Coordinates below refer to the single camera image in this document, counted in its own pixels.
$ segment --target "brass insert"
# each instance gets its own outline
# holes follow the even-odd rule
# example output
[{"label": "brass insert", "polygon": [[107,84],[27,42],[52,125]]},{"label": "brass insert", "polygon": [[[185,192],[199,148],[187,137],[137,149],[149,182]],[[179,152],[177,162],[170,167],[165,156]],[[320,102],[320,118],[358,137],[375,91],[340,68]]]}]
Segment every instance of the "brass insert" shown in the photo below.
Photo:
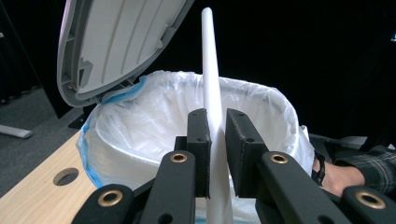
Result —
[{"label": "brass insert", "polygon": [[101,194],[98,203],[102,207],[109,207],[119,203],[122,199],[122,192],[117,189],[112,189]]},{"label": "brass insert", "polygon": [[172,162],[184,162],[187,160],[187,155],[182,153],[177,153],[171,157]]},{"label": "brass insert", "polygon": [[360,203],[374,209],[384,209],[387,206],[384,200],[368,192],[364,192],[364,191],[356,192],[355,197],[358,199]]},{"label": "brass insert", "polygon": [[286,158],[285,156],[279,155],[279,154],[274,154],[274,155],[271,155],[271,161],[283,164],[283,163],[288,162],[288,158]]}]

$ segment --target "white trash bag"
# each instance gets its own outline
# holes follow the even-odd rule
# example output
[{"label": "white trash bag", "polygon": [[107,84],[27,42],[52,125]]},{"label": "white trash bag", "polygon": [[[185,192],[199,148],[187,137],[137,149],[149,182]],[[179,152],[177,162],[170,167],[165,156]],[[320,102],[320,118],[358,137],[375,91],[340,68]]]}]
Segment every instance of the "white trash bag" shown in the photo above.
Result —
[{"label": "white trash bag", "polygon": [[[301,130],[296,112],[275,88],[219,78],[223,117],[227,108],[246,113],[269,150],[291,155],[311,174],[314,149]],[[131,88],[107,94],[81,128],[78,150],[93,184],[121,184],[131,189],[154,178],[162,157],[187,135],[188,114],[204,107],[201,75],[158,71]],[[234,197],[235,221],[260,223],[253,199]],[[205,199],[196,216],[205,218]]]}]

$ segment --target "floor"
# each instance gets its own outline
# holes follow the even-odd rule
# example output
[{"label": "floor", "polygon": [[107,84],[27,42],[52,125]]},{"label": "floor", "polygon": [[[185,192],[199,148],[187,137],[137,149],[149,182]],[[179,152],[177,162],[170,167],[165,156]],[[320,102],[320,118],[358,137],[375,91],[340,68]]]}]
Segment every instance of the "floor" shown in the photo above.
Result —
[{"label": "floor", "polygon": [[40,88],[0,105],[1,125],[33,132],[27,139],[0,133],[0,197],[78,131],[67,126],[80,115],[74,108],[59,119]]}]

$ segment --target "person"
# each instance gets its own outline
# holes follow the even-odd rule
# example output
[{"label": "person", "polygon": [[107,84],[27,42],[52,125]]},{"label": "person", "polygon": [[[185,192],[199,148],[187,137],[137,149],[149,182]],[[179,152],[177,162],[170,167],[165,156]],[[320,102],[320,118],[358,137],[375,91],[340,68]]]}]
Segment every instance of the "person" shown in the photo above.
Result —
[{"label": "person", "polygon": [[[345,188],[366,186],[384,194],[396,190],[396,150],[376,146],[363,155],[356,155],[324,162],[325,174],[321,186],[341,197]],[[313,170],[320,173],[320,161],[315,157]]]}]

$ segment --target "hand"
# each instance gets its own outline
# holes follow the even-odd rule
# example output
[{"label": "hand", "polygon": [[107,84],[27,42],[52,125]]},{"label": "hand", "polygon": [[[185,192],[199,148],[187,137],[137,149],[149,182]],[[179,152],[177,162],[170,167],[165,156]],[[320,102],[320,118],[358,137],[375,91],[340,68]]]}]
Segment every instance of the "hand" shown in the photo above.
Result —
[{"label": "hand", "polygon": [[[363,186],[364,176],[354,166],[336,166],[325,161],[325,176],[322,181],[322,187],[330,193],[341,197],[347,187]],[[314,171],[319,170],[318,159],[315,158]]]}]

